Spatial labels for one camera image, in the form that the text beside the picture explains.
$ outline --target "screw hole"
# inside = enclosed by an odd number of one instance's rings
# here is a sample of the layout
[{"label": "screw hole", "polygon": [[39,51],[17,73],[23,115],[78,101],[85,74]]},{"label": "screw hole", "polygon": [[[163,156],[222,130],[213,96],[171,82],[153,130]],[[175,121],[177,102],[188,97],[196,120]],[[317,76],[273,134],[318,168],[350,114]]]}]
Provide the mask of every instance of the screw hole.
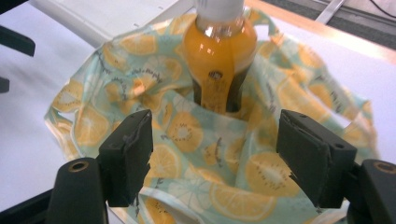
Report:
[{"label": "screw hole", "polygon": [[80,172],[88,167],[89,163],[87,161],[77,161],[69,166],[69,172]]},{"label": "screw hole", "polygon": [[378,161],[374,164],[374,166],[379,171],[382,171],[382,172],[390,174],[390,175],[396,175],[396,166],[395,165],[387,164],[382,161]]},{"label": "screw hole", "polygon": [[344,148],[344,145],[339,144],[339,143],[336,143],[335,146],[336,146],[336,147],[339,147],[339,148]]}]

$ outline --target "cable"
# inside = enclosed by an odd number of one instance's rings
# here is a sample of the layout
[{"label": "cable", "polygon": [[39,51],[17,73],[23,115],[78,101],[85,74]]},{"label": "cable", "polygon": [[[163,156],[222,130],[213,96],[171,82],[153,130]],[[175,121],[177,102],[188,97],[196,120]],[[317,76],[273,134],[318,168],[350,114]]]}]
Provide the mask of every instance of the cable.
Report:
[{"label": "cable", "polygon": [[376,8],[378,8],[380,11],[385,13],[387,16],[390,16],[392,18],[396,18],[396,16],[393,16],[393,15],[389,14],[386,10],[382,9],[379,5],[377,5],[374,0],[370,0],[370,2],[372,2],[375,5]]}]

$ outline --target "fabric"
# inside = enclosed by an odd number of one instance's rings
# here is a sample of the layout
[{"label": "fabric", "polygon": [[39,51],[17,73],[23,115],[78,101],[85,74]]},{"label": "fabric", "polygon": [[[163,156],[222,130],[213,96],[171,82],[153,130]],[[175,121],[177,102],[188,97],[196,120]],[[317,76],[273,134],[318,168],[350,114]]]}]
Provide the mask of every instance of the fabric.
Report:
[{"label": "fabric", "polygon": [[182,35],[184,15],[116,37],[99,48],[55,97],[46,122],[68,160],[96,157],[129,114],[150,109],[154,151],[139,205],[117,208],[126,223],[325,223],[289,178],[276,154],[282,108],[316,120],[358,148],[357,162],[375,158],[370,102],[336,82],[307,45],[267,25],[243,84],[241,119],[207,111],[192,100]]}]

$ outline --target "bottle cap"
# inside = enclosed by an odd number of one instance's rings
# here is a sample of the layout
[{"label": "bottle cap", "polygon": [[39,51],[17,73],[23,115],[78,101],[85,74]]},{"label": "bottle cap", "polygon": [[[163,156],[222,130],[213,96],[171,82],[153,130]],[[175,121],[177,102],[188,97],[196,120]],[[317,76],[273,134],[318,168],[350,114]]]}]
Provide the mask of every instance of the bottle cap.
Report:
[{"label": "bottle cap", "polygon": [[231,21],[243,13],[244,0],[195,0],[198,15],[210,21]]}]

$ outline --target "plastic bottle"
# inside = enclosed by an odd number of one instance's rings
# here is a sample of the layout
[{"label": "plastic bottle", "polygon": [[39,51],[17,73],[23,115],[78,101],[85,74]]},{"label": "plastic bottle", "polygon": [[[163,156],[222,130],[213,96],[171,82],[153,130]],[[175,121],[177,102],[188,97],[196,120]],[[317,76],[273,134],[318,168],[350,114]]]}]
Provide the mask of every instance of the plastic bottle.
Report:
[{"label": "plastic bottle", "polygon": [[241,85],[257,42],[243,16],[243,0],[197,0],[197,18],[183,37],[195,103],[219,114],[237,114]]}]

